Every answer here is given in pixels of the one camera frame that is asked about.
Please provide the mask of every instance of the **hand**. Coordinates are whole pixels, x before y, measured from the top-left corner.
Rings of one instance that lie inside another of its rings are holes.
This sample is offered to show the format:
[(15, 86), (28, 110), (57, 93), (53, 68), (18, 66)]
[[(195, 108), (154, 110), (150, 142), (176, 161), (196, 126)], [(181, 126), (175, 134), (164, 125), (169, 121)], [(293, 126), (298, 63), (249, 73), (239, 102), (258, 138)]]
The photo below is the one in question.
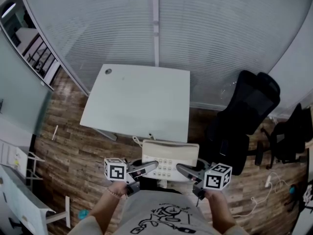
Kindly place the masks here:
[(205, 190), (204, 196), (206, 199), (210, 199), (212, 196), (218, 197), (218, 196), (224, 196), (224, 194), (220, 190)]
[(109, 190), (122, 196), (127, 193), (127, 183), (124, 181), (115, 181), (109, 186)]

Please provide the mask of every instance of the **white cable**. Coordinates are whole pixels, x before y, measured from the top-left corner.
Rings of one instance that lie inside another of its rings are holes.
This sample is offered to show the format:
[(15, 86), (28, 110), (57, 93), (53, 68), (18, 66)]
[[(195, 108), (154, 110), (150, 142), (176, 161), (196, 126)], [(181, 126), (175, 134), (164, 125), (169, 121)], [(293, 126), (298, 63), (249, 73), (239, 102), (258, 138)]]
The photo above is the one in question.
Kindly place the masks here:
[[(277, 188), (277, 185), (278, 185), (278, 184), (279, 184), (279, 189), (281, 188), (281, 182), (284, 182), (287, 186), (290, 186), (289, 184), (286, 183), (285, 180), (280, 179), (280, 177), (278, 176), (278, 174), (277, 174), (276, 172), (271, 172), (271, 173), (268, 175), (268, 177), (269, 177), (271, 174), (275, 174), (275, 175), (277, 176), (278, 180), (279, 180), (278, 183), (275, 185), (275, 193), (277, 193), (276, 188)], [(270, 184), (270, 189), (269, 189), (268, 194), (267, 194), (267, 196), (266, 196), (265, 199), (261, 200), (260, 202), (256, 202), (256, 200), (255, 200), (254, 197), (251, 198), (251, 201), (252, 201), (253, 203), (255, 203), (255, 206), (253, 207), (252, 211), (251, 211), (249, 214), (246, 214), (246, 215), (233, 215), (233, 217), (247, 217), (247, 216), (251, 215), (251, 214), (253, 213), (253, 211), (255, 210), (255, 208), (258, 206), (258, 204), (261, 204), (261, 203), (263, 203), (264, 201), (267, 200), (267, 198), (268, 198), (270, 192), (271, 192), (272, 189), (273, 189), (273, 184), (272, 184), (271, 182), (269, 182), (269, 184)]]
[(56, 134), (56, 132), (57, 132), (58, 127), (59, 127), (58, 125), (55, 127), (55, 130), (54, 130), (54, 133), (53, 133), (53, 136), (52, 136), (52, 139), (51, 139), (51, 140), (54, 139), (54, 136), (55, 136), (55, 134)]
[(249, 214), (247, 214), (247, 215), (234, 215), (233, 217), (247, 217), (247, 216), (249, 216), (250, 214), (253, 213), (254, 209), (258, 206), (258, 204), (260, 204), (260, 203), (266, 201), (267, 198), (268, 198), (268, 196), (269, 196), (269, 194), (270, 194), (270, 192), (271, 192), (272, 189), (273, 189), (273, 184), (272, 184), (271, 182), (269, 182), (269, 183), (270, 183), (270, 189), (269, 189), (269, 192), (268, 192), (268, 194), (267, 194), (267, 196), (266, 196), (265, 199), (261, 200), (260, 202), (256, 202), (255, 198), (252, 197), (251, 200), (252, 200), (252, 202), (255, 203), (255, 206), (253, 207), (252, 211), (251, 211)]

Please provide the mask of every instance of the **gray t-shirt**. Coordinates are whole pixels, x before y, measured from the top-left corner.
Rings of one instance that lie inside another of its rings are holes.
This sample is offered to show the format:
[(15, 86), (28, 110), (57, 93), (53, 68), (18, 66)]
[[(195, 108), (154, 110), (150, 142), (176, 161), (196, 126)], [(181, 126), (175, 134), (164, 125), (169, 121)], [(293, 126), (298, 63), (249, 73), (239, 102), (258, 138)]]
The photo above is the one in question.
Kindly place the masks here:
[[(93, 216), (82, 220), (69, 235), (101, 235)], [(114, 235), (219, 235), (202, 213), (184, 195), (162, 191), (141, 190), (125, 203), (122, 219)], [(239, 226), (226, 235), (246, 235)]]

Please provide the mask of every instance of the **window blind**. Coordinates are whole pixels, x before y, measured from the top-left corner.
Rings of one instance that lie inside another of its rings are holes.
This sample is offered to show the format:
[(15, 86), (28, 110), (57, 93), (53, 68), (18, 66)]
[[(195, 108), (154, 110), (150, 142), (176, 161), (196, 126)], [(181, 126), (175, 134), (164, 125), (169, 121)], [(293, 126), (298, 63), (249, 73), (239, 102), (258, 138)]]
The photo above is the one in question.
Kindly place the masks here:
[[(159, 66), (191, 71), (190, 100), (222, 109), (241, 70), (268, 73), (312, 0), (159, 0)], [(27, 0), (88, 90), (102, 64), (154, 66), (152, 0)]]
[(240, 71), (276, 64), (311, 1), (160, 0), (160, 66), (191, 71), (192, 102), (226, 106)]

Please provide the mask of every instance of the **white device with buttons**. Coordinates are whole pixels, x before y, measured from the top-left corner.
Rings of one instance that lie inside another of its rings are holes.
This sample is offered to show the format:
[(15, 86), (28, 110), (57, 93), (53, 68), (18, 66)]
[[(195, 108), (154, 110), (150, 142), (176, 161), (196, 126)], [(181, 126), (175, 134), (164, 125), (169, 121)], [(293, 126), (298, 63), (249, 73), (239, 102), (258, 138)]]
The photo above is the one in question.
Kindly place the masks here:
[(199, 145), (195, 143), (143, 140), (142, 162), (158, 162), (158, 167), (143, 177), (187, 182), (189, 179), (177, 171), (176, 165), (184, 164), (195, 167), (198, 154)]

